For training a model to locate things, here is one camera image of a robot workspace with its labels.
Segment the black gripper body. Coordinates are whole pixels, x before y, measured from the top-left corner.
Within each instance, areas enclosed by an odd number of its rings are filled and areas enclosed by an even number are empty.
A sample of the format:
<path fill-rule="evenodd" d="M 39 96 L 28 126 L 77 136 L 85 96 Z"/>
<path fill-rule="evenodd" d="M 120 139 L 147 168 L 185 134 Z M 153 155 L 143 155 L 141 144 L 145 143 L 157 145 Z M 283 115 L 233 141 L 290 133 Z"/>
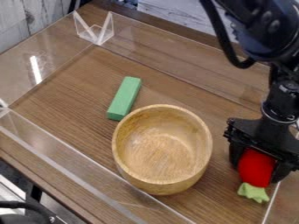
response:
<path fill-rule="evenodd" d="M 299 114 L 282 116 L 273 111 L 263 111 L 257 119 L 229 118 L 223 136 L 241 142 L 245 148 L 265 153 L 276 160 L 294 160 L 299 164 L 299 139 L 290 127 L 299 120 Z"/>

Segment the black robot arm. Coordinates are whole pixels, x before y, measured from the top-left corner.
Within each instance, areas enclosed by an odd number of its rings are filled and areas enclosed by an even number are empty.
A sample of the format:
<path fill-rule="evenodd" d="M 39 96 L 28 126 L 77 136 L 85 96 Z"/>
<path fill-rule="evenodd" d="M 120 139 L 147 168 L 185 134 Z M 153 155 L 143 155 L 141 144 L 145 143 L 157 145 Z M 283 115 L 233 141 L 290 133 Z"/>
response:
<path fill-rule="evenodd" d="M 269 65 L 268 95 L 256 120 L 228 119 L 229 162 L 237 166 L 249 148 L 275 159 L 272 183 L 299 170 L 299 2 L 295 0 L 199 0 L 229 63 L 247 69 Z"/>

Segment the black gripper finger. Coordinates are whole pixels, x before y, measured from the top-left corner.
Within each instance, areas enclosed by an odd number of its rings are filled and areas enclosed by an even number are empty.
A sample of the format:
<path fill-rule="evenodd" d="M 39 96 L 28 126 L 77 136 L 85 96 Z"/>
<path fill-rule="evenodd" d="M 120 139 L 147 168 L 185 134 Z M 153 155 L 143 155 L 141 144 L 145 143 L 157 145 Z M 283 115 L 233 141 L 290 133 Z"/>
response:
<path fill-rule="evenodd" d="M 296 170 L 296 162 L 294 160 L 276 160 L 271 176 L 271 182 L 278 183 L 295 170 Z"/>
<path fill-rule="evenodd" d="M 228 146 L 228 160 L 233 168 L 237 168 L 245 145 L 241 142 L 232 141 Z"/>

